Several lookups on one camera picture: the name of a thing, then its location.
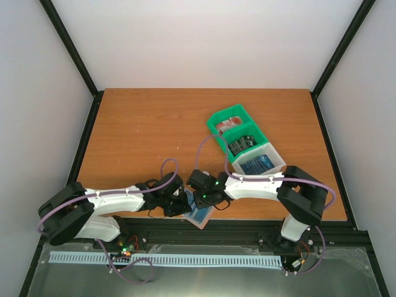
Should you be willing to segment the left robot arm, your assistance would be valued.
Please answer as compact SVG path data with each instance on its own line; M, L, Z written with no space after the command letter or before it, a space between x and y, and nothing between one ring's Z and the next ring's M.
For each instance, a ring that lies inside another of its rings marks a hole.
M192 210L183 180L175 172L122 189L89 189L73 182L39 207L37 230L53 246L86 238L122 249L128 244L129 234L117 214L151 211L157 207L165 217Z

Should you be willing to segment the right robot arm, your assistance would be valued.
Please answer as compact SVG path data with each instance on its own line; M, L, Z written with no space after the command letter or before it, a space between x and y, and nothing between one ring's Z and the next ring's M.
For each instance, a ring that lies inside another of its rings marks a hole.
M283 172L267 175L244 175L221 172L214 177L195 169L187 185L199 209L215 207L239 199L277 201L288 211L279 235L274 239L280 249L290 251L300 241L307 228L318 226L326 208L330 189L297 166L287 166Z

